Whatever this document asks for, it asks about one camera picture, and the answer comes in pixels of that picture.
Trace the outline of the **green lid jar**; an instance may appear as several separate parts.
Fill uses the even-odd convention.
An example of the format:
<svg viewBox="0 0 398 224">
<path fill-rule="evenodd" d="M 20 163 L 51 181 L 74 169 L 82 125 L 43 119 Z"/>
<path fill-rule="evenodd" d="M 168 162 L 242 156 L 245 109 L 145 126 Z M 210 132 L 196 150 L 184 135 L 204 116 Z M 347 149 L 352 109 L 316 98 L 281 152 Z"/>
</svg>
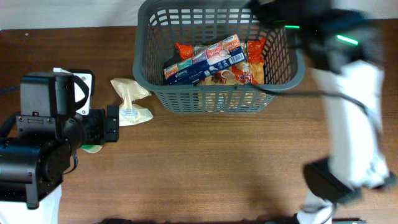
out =
<svg viewBox="0 0 398 224">
<path fill-rule="evenodd" d="M 95 154 L 102 150 L 103 146 L 102 145 L 82 145 L 81 149 L 84 150 L 87 153 L 90 154 Z"/>
</svg>

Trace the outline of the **beige paper bag packet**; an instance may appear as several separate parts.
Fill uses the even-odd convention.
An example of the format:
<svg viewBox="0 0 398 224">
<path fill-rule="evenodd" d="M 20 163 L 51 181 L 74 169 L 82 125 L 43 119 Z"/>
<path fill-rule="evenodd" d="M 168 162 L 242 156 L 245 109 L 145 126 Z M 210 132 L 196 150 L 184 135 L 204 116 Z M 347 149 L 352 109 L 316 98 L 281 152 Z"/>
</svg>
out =
<svg viewBox="0 0 398 224">
<path fill-rule="evenodd" d="M 119 106 L 120 126 L 137 125 L 150 121 L 154 117 L 149 109 L 135 103 L 136 100 L 151 96 L 151 93 L 138 82 L 129 78 L 114 78 L 111 84 L 123 100 Z"/>
</svg>

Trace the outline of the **grey plastic shopping basket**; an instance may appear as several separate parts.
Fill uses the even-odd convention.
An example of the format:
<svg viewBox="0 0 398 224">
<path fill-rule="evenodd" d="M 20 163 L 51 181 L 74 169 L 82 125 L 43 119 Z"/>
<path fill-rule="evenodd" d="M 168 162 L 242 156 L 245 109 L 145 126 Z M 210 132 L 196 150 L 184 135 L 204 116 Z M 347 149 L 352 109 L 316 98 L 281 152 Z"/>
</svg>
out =
<svg viewBox="0 0 398 224">
<path fill-rule="evenodd" d="M 174 113 L 257 113 L 305 74 L 288 27 L 259 24 L 246 1 L 146 1 L 133 74 Z"/>
</svg>

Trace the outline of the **white tissue pack stack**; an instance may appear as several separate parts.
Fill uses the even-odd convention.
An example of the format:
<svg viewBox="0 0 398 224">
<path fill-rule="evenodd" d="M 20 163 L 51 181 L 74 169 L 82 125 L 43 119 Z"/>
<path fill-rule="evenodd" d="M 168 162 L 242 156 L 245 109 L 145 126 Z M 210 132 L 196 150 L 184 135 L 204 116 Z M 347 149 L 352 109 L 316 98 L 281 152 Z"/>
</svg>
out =
<svg viewBox="0 0 398 224">
<path fill-rule="evenodd" d="M 210 45 L 199 54 L 164 69 L 168 85 L 196 84 L 210 75 L 246 60 L 236 34 Z"/>
</svg>

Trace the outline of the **yellow Nescafe coffee bag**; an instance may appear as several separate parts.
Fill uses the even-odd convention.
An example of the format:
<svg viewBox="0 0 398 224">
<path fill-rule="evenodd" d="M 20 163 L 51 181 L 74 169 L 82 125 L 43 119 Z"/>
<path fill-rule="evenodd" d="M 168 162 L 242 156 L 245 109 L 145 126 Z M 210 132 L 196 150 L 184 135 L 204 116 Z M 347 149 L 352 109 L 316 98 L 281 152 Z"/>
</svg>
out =
<svg viewBox="0 0 398 224">
<path fill-rule="evenodd" d="M 201 85 L 265 84 L 264 62 L 240 62 L 232 67 L 210 75 L 200 81 Z"/>
</svg>

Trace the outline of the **orange spaghetti packet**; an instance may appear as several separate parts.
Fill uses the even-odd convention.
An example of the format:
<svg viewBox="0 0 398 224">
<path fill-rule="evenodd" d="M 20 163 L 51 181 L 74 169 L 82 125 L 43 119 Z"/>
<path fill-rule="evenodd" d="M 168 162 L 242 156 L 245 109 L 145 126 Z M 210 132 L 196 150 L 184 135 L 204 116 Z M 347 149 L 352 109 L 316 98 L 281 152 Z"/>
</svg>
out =
<svg viewBox="0 0 398 224">
<path fill-rule="evenodd" d="M 241 42 L 244 53 L 248 56 L 247 61 L 251 63 L 264 62 L 262 58 L 262 50 L 266 43 L 266 38 L 263 37 L 261 40 L 249 40 L 247 42 Z M 186 60 L 199 54 L 205 50 L 207 45 L 183 45 L 175 43 L 175 47 L 179 53 L 181 60 Z"/>
</svg>

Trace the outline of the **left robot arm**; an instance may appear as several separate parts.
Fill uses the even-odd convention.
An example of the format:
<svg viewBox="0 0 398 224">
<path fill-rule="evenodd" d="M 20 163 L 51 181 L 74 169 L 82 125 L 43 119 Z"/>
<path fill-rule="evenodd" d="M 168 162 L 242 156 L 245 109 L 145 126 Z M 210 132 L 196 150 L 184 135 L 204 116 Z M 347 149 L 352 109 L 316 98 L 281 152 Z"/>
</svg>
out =
<svg viewBox="0 0 398 224">
<path fill-rule="evenodd" d="M 119 139 L 119 108 L 90 108 L 90 70 L 22 77 L 21 109 L 1 126 L 1 222 L 57 223 L 65 175 L 83 146 Z"/>
</svg>

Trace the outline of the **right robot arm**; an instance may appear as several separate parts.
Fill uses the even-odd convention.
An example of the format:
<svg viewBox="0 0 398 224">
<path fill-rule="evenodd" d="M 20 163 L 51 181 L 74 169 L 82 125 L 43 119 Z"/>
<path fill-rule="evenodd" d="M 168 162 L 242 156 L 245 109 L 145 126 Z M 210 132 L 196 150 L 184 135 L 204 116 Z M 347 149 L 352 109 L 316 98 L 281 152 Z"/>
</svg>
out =
<svg viewBox="0 0 398 224">
<path fill-rule="evenodd" d="M 250 1 L 252 14 L 268 28 L 292 26 L 299 48 L 311 60 L 328 121 L 331 154 L 306 164 L 304 206 L 281 223 L 332 223 L 339 205 L 363 188 L 382 191 L 396 175 L 380 150 L 383 46 L 378 27 L 362 12 L 332 1 Z"/>
</svg>

